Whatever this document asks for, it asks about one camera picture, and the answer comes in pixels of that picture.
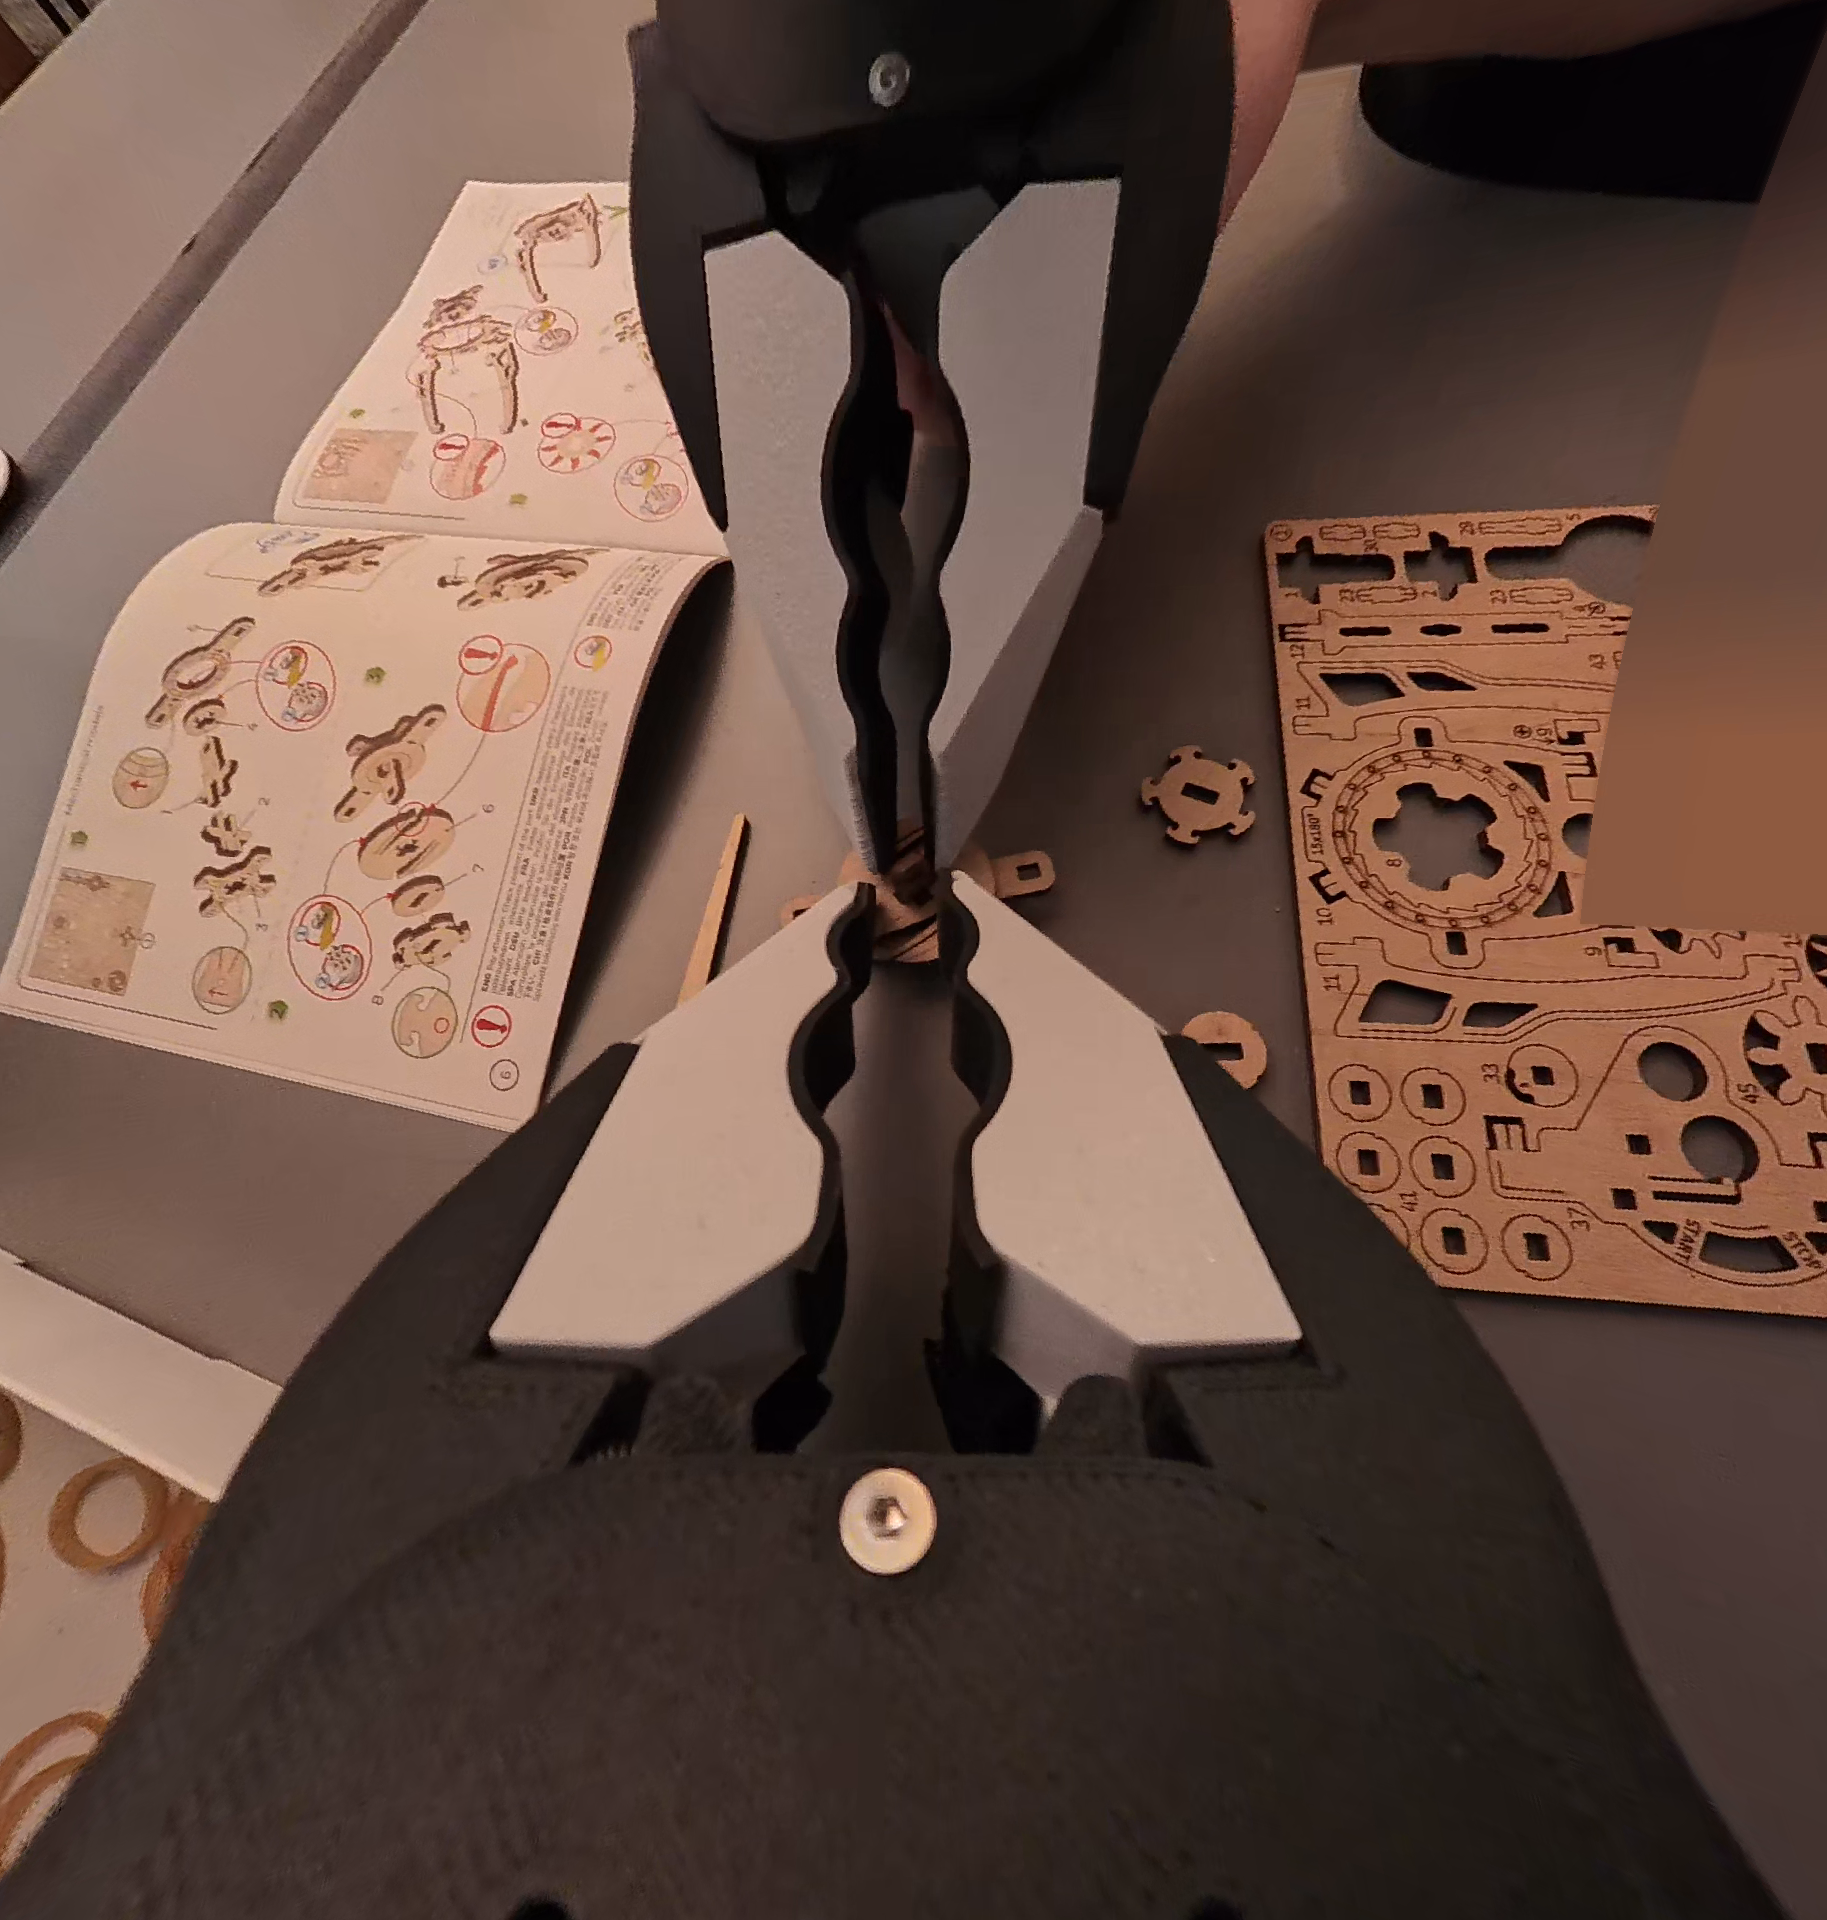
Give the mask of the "white cardboard tray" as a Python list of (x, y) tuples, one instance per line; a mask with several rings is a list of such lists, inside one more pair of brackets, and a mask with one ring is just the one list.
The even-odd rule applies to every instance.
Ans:
[(0, 1250), (0, 1386), (223, 1500), (279, 1386), (123, 1318)]

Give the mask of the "laser-cut wooden parts sheet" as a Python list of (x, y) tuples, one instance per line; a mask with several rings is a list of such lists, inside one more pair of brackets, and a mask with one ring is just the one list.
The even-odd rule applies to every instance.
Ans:
[(1446, 1286), (1827, 1321), (1827, 934), (1580, 913), (1653, 508), (1278, 519), (1314, 1110)]

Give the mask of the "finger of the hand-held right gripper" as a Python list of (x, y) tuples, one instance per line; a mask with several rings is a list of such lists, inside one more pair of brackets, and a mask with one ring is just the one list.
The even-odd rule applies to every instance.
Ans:
[(833, 434), (852, 399), (852, 296), (789, 237), (709, 249), (725, 541), (818, 779), (866, 870), (878, 868), (878, 584), (842, 551)]
[(908, 209), (908, 333), (962, 442), (908, 490), (908, 795), (948, 867), (989, 801), (1100, 543), (1088, 463), (1118, 181)]

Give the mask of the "small notched wooden gear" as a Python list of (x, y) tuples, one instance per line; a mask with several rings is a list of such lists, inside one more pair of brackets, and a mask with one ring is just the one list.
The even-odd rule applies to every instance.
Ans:
[(1171, 843), (1195, 847), (1214, 834), (1240, 838), (1253, 829), (1246, 762), (1219, 762), (1199, 749), (1179, 749), (1165, 769), (1139, 785), (1139, 804), (1158, 809)]

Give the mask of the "wooden gear assembly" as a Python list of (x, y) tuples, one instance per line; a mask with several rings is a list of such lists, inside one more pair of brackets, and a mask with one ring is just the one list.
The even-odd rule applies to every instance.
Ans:
[[(998, 900), (1042, 894), (1056, 885), (1056, 868), (1046, 851), (988, 855), (966, 843), (954, 868), (973, 876)], [(868, 873), (860, 855), (846, 855), (836, 885), (868, 884), (876, 890), (875, 945), (886, 962), (926, 965), (940, 955), (934, 868), (926, 857), (926, 837), (918, 824), (899, 824), (887, 874)]]

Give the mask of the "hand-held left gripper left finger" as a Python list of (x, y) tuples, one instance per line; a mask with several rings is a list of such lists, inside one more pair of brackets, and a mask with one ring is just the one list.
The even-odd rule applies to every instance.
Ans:
[(491, 1327), (517, 1356), (705, 1376), (790, 1454), (829, 1408), (837, 1147), (876, 892), (833, 890), (654, 1024)]

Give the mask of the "pile of tan rubber bands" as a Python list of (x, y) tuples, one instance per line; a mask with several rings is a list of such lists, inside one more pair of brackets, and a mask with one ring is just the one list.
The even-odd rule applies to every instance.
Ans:
[(144, 1667), (206, 1500), (0, 1389), (0, 1876)]

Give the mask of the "model instruction booklet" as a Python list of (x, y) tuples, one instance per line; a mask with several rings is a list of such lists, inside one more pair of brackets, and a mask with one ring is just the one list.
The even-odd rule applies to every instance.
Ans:
[(725, 559), (624, 183), (469, 183), (269, 523), (110, 629), (0, 1014), (513, 1130)]

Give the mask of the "thin wooden stick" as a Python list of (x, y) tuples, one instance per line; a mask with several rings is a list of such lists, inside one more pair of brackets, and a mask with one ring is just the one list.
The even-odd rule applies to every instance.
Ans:
[(709, 900), (705, 905), (695, 945), (689, 955), (686, 973), (677, 994), (679, 1005), (695, 1002), (712, 985), (721, 969), (721, 957), (725, 952), (725, 939), (731, 924), (748, 841), (751, 822), (744, 812), (737, 812), (729, 825), (725, 851), (709, 888)]

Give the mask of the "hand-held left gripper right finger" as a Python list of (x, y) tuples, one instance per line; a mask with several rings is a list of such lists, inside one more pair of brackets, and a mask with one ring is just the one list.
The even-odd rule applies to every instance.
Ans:
[(1076, 1380), (1280, 1356), (1300, 1325), (1161, 1029), (966, 874), (940, 911), (955, 1160), (940, 1410), (1027, 1454)]

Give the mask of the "person's right forearm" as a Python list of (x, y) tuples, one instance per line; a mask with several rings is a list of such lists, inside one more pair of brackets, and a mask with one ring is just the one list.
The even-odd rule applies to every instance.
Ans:
[(1239, 105), (1227, 206), (1253, 181), (1305, 69), (1619, 58), (1799, 79), (1799, 101), (1827, 33), (1826, 2), (1235, 2), (1230, 14)]

